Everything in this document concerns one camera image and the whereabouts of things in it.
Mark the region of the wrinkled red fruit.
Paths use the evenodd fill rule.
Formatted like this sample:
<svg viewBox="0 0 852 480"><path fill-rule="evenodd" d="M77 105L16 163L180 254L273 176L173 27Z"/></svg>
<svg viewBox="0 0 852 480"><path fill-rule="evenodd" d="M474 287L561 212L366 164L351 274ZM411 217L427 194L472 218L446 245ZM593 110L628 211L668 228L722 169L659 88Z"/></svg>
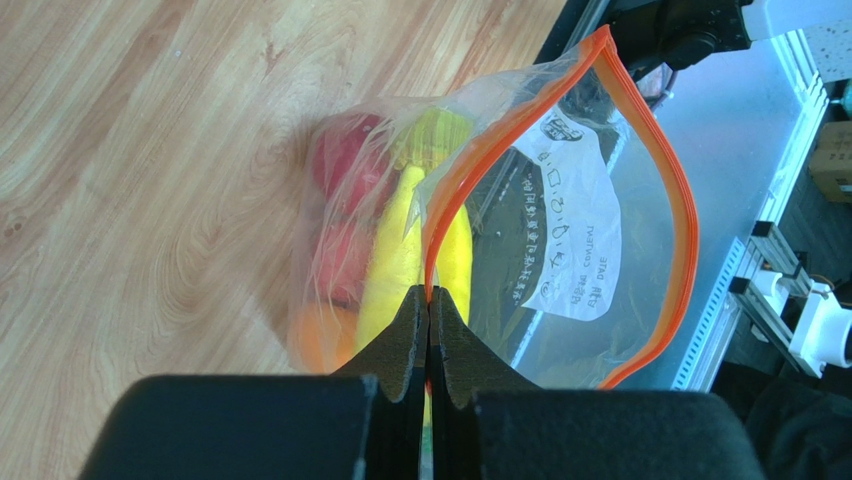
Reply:
<svg viewBox="0 0 852 480"><path fill-rule="evenodd" d="M336 222L320 234L314 248L314 285L323 300L357 304L363 295L373 247L369 228Z"/></svg>

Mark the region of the red pomegranate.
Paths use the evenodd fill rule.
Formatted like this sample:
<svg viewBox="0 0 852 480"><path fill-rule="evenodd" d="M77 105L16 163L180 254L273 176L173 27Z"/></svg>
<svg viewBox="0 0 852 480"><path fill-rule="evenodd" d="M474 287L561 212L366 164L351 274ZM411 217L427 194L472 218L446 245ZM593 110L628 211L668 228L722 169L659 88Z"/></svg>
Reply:
<svg viewBox="0 0 852 480"><path fill-rule="evenodd" d="M335 115L323 121L314 141L314 181L347 215L376 218L395 191L398 172L384 121L372 113Z"/></svg>

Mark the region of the orange persimmon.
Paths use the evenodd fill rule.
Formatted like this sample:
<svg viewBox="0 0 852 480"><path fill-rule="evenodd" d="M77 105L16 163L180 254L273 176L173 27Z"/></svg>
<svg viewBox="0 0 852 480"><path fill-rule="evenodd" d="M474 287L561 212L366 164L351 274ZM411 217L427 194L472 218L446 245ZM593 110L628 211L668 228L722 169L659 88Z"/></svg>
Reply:
<svg viewBox="0 0 852 480"><path fill-rule="evenodd" d="M289 353L300 369L331 373L354 355L357 314L319 302L301 307L291 319L286 340Z"/></svg>

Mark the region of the yellow banana bunch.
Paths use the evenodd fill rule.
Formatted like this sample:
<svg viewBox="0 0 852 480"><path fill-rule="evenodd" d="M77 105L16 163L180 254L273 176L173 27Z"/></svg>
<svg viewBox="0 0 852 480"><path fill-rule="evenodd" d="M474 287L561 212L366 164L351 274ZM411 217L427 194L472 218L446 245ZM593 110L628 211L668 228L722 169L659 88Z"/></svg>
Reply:
<svg viewBox="0 0 852 480"><path fill-rule="evenodd" d="M409 288L423 282L421 224L409 221L415 188L466 143L472 130L471 119L431 107L392 144L392 160L400 177L376 229L356 324L355 352L392 322ZM465 324L469 323L472 266L472 228L466 208L461 207L444 238L435 273Z"/></svg>

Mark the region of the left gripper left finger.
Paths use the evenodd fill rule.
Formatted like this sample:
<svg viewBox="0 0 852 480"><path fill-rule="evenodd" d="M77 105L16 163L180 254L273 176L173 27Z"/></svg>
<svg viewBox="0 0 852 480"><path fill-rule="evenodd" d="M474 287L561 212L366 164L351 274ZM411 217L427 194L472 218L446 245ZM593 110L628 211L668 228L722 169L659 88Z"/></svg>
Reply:
<svg viewBox="0 0 852 480"><path fill-rule="evenodd" d="M332 374L158 375L112 408L85 479L415 479L428 314L422 286Z"/></svg>

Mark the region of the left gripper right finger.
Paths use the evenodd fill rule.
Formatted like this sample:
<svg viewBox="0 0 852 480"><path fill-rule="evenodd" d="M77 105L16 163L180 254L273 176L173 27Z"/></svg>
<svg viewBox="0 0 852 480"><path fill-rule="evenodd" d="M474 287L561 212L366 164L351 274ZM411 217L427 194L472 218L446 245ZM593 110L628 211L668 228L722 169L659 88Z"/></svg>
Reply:
<svg viewBox="0 0 852 480"><path fill-rule="evenodd" d="M487 347L449 294L429 303L438 479L760 479L740 421L694 392L545 389Z"/></svg>

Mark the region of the clear orange zip top bag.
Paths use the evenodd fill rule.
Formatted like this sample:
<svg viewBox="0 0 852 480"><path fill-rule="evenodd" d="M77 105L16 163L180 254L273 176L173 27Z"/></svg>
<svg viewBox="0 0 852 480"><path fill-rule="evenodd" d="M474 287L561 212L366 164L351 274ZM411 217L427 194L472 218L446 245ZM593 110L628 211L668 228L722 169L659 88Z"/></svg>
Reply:
<svg viewBox="0 0 852 480"><path fill-rule="evenodd" d="M683 166L602 26L559 58L321 120L284 340L328 373L415 285L531 381L613 388L678 332L700 227Z"/></svg>

